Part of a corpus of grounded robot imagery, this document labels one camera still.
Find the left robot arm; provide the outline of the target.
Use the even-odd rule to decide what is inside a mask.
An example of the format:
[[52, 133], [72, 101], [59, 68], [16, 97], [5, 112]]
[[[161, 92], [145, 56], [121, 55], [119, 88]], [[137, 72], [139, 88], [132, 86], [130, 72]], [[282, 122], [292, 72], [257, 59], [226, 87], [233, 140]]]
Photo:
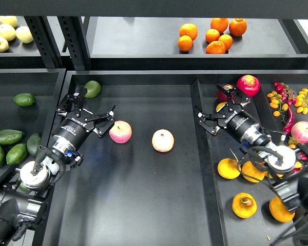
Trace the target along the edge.
[[113, 109], [93, 114], [83, 107], [90, 89], [66, 94], [56, 108], [64, 119], [54, 130], [54, 143], [40, 145], [35, 160], [13, 168], [0, 184], [0, 245], [18, 241], [35, 230], [49, 210], [48, 197], [66, 171], [83, 162], [78, 152], [91, 133], [103, 138], [114, 126]]

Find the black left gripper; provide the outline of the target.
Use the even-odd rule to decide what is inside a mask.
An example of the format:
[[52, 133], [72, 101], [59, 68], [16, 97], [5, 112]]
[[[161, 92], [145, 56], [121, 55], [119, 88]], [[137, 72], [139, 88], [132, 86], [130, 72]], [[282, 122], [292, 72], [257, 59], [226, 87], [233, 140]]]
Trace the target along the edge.
[[64, 120], [53, 132], [55, 143], [53, 149], [66, 155], [68, 151], [77, 151], [85, 142], [90, 133], [103, 138], [114, 126], [114, 109], [102, 114], [92, 114], [82, 110], [87, 89], [81, 92], [66, 94], [56, 107], [56, 113], [64, 116]]

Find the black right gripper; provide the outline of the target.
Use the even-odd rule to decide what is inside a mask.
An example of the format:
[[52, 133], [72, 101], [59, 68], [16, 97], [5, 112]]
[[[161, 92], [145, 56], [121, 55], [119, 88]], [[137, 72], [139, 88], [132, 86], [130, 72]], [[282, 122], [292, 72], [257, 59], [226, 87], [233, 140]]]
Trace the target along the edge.
[[205, 113], [196, 106], [199, 124], [212, 136], [216, 136], [220, 129], [225, 130], [239, 143], [248, 141], [253, 146], [266, 146], [271, 137], [263, 134], [260, 124], [243, 107], [251, 102], [251, 98], [237, 86], [225, 91], [227, 103], [233, 103], [230, 111], [228, 104], [223, 105], [216, 113]]

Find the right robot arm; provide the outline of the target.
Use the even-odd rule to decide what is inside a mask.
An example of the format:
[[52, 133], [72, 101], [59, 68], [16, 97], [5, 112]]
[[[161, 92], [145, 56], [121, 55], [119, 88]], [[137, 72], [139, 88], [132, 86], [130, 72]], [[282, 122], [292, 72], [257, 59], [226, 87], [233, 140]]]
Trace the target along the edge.
[[263, 127], [244, 109], [252, 99], [237, 86], [216, 85], [216, 89], [226, 95], [227, 104], [211, 114], [199, 107], [199, 125], [212, 136], [223, 131], [233, 138], [235, 148], [243, 153], [237, 159], [237, 172], [245, 174], [241, 168], [246, 161], [267, 172], [267, 180], [259, 183], [281, 199], [288, 212], [295, 213], [270, 245], [281, 245], [288, 239], [292, 245], [308, 245], [308, 149], [301, 143], [289, 149], [284, 144], [287, 133]]

